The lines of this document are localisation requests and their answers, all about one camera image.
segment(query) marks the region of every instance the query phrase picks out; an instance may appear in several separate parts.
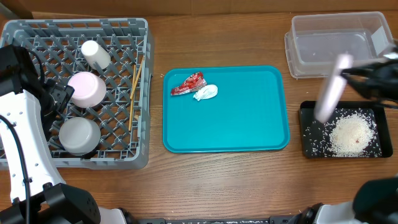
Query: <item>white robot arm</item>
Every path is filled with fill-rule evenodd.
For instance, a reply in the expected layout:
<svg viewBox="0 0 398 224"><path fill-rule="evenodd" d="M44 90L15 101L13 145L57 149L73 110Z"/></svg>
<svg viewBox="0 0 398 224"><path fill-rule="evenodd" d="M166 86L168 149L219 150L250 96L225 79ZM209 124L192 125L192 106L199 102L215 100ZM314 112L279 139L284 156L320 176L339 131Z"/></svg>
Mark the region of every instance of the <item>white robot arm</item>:
<svg viewBox="0 0 398 224"><path fill-rule="evenodd" d="M315 105L314 117L325 123L334 112L346 84L351 85L361 96L373 100L375 104L389 108L398 103L398 48L385 55L378 63L352 68L354 58L349 54L337 57L333 71L326 78ZM361 76L356 81L351 76ZM357 224L398 223L398 179L374 180L366 183L358 192L354 202L339 205L314 205L303 214L300 220L291 223L316 224Z"/></svg>
<svg viewBox="0 0 398 224"><path fill-rule="evenodd" d="M60 176L46 134L49 137L49 129L64 111L73 88L53 80L44 82L40 69L38 80L25 48L9 45L0 49L0 135L12 201L11 207L0 212L0 223L136 223L122 208L98 207L90 193L66 185ZM44 202L49 208L39 212Z"/></svg>
<svg viewBox="0 0 398 224"><path fill-rule="evenodd" d="M0 107L0 115L3 115L14 125L21 141L30 179L30 195L34 196L42 192L43 185L47 183L52 185L65 184L55 168L44 137L38 99L26 90L18 94L10 92L0 97L0 105L3 105ZM2 136L2 144L6 152L11 177L11 201L16 198L23 201L26 199L24 177L22 176L17 145L4 122L0 123L0 135Z"/></svg>

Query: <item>table surface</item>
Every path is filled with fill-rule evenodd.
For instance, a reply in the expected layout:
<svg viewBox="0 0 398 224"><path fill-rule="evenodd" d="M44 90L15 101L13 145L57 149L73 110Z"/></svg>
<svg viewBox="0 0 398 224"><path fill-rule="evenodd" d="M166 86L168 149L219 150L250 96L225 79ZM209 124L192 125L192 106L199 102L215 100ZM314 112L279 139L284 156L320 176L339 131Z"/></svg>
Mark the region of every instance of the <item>table surface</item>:
<svg viewBox="0 0 398 224"><path fill-rule="evenodd" d="M398 34L398 12L383 12ZM261 218L289 215L318 202L352 200L366 181L398 172L386 159L306 159L297 110L316 100L322 79L292 78L284 35L294 13L147 17L155 37L150 90L149 163L141 170L60 169L69 185L88 190L106 208L138 218ZM164 74L173 68L273 65L283 76L291 140L282 151L173 154L162 142ZM343 100L361 100L347 88ZM386 110L394 147L398 111ZM11 205L8 171L0 171L0 210Z"/></svg>

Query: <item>black tray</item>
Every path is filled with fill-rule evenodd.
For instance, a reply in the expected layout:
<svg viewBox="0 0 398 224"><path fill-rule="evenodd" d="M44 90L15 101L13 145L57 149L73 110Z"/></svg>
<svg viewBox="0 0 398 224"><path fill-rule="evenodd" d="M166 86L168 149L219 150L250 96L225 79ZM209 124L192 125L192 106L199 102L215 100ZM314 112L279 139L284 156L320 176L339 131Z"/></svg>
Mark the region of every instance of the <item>black tray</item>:
<svg viewBox="0 0 398 224"><path fill-rule="evenodd" d="M331 154L322 153L319 150L319 153L314 154L312 152L311 143L308 141L308 138L305 138L303 135L305 134L305 130L308 127L308 124L313 123L315 118L313 117L313 109L315 107L316 101L304 101L300 105L300 109L298 111L298 118L300 121L300 132L301 132L301 140L302 140L302 148L303 153L307 158L319 158L319 157L331 157ZM391 138L388 130L386 114L384 112L384 108L373 104L370 101L341 101L337 104L336 108L344 108L344 109L353 109L357 110L359 108L364 111L368 111L369 114L374 115L374 121L376 123L376 129L378 133L378 139L375 141L375 146L380 148L380 153L378 157L391 157L393 153L393 148L391 144ZM375 157L375 154L371 151L367 156L364 157Z"/></svg>

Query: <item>wooden skewer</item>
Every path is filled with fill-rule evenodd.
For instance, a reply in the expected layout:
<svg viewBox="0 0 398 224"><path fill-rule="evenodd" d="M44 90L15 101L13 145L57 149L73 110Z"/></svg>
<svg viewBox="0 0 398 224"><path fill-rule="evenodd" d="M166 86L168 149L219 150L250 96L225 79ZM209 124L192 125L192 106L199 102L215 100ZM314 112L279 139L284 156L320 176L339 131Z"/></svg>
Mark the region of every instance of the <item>wooden skewer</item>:
<svg viewBox="0 0 398 224"><path fill-rule="evenodd" d="M132 90L134 87L134 81L136 79L136 65L134 64L134 71L132 73L132 81L131 81L131 93L130 93L130 99L134 96L134 91ZM134 107L134 100L131 100L130 104L130 119L129 119L129 131L131 131L131 124L132 124L132 108Z"/></svg>
<svg viewBox="0 0 398 224"><path fill-rule="evenodd" d="M134 82L134 86L132 87L132 90L133 91L135 91L136 90L136 87L137 87L137 83L138 83L138 79L139 79L139 75L141 75L141 70L142 70L142 62L144 61L144 57L142 57L142 59L141 59L141 64L140 64L140 66L139 66L139 70L138 70L138 73L137 73L137 77L136 77L136 81Z"/></svg>

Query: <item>gray dish rack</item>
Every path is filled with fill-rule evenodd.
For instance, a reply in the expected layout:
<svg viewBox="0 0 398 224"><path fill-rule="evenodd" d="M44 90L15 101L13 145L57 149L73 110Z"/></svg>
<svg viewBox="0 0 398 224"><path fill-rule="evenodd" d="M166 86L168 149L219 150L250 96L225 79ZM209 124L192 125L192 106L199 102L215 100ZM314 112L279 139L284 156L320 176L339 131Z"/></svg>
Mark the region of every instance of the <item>gray dish rack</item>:
<svg viewBox="0 0 398 224"><path fill-rule="evenodd" d="M93 69L80 52L84 41L95 40L106 49L112 62L106 70ZM95 121L101 129L99 149L91 159L74 157L58 139L61 122L53 123L48 141L57 167L89 169L141 169L149 158L149 90L154 71L154 40L145 19L57 19L14 20L3 29L0 47L19 45L39 57L46 78L67 84L76 72L93 72L107 86L105 99L95 108L82 109L69 102L65 120L80 116ZM38 60L32 57L40 73ZM143 66L135 97L130 100L133 65ZM128 130L129 109L133 106L132 131ZM0 169L8 169L0 145Z"/></svg>

